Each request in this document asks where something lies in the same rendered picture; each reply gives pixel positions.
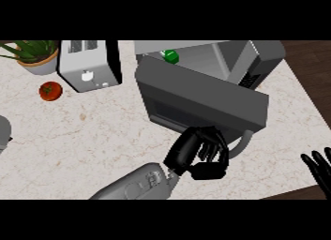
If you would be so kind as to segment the red tomato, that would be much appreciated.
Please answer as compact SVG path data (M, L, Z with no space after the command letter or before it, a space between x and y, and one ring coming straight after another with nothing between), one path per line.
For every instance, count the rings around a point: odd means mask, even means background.
M57 82L44 82L38 88L38 95L42 100L53 101L60 97L62 87Z

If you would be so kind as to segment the dark grey microwave door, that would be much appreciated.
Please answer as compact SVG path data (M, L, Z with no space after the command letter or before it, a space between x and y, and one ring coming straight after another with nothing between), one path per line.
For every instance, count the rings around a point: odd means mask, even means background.
M149 121L175 132L215 127L234 158L265 127L268 96L150 56L134 77Z

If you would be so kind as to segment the silver toaster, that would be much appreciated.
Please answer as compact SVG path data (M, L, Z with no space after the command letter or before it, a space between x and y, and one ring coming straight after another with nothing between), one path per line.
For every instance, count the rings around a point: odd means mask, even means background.
M78 93L119 85L116 40L60 40L56 74Z

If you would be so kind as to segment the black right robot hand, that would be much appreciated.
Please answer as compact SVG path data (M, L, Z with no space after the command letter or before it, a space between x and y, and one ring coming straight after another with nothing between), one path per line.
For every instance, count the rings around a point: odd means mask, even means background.
M311 156L299 155L299 159L305 164L310 174L316 180L320 190L325 195L325 199L331 200L331 148L323 148L323 154L317 151L311 152Z

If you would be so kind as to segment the grey microwave body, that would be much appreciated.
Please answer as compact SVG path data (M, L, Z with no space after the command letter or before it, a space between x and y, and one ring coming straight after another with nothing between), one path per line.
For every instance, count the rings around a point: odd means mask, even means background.
M174 50L178 63L169 64L159 51ZM285 57L277 40L135 40L135 81L171 78L183 83L255 89Z

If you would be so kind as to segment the green plant in pale pot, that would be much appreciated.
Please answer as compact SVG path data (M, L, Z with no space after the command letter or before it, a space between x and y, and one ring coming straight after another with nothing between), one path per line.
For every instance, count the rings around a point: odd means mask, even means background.
M48 75L54 73L57 46L53 40L14 40L10 47L0 42L0 48L10 55L0 54L0 57L16 61L16 64L32 75Z

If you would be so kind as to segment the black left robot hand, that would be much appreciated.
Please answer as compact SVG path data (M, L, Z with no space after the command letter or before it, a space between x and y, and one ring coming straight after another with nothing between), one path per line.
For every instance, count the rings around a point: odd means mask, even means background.
M226 174L229 148L215 127L189 127L165 155L164 165L177 174L189 172L193 180L215 180Z

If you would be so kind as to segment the green and white milk carton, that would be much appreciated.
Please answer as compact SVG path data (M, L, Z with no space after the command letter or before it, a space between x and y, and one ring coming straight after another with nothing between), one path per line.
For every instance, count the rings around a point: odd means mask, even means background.
M177 64L178 63L178 54L175 53L174 50L164 50L159 51L161 57L169 64Z

